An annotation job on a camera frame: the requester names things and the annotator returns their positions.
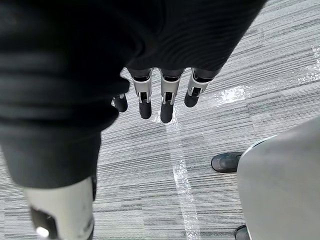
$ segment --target black fabric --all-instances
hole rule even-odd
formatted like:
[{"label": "black fabric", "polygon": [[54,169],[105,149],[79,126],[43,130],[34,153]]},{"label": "black fabric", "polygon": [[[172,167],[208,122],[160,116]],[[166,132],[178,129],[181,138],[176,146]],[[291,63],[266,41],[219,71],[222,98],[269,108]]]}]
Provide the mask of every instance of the black fabric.
[{"label": "black fabric", "polygon": [[12,179],[57,188],[96,173],[112,97],[134,70],[218,71],[264,0],[2,0],[0,144]]}]

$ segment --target black shoe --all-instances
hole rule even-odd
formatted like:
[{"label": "black shoe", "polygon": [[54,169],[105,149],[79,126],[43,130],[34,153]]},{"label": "black shoe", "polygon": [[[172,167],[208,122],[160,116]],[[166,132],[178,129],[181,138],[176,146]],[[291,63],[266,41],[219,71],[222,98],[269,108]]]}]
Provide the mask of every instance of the black shoe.
[{"label": "black shoe", "polygon": [[249,232],[246,225],[238,227],[234,231],[235,240],[250,240]]},{"label": "black shoe", "polygon": [[242,151],[222,153],[214,156],[211,167],[219,173],[236,173]]}]

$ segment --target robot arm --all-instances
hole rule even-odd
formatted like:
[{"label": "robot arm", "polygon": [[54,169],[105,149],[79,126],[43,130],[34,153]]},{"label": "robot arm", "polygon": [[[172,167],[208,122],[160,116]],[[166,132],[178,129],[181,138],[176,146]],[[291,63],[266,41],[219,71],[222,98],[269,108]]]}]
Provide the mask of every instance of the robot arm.
[{"label": "robot arm", "polygon": [[161,69],[168,122],[183,69],[193,67],[192,107],[264,2],[1,1],[0,144],[40,235],[92,238],[101,131],[118,116],[112,100],[126,109],[121,69],[130,69],[143,118],[151,69]]}]

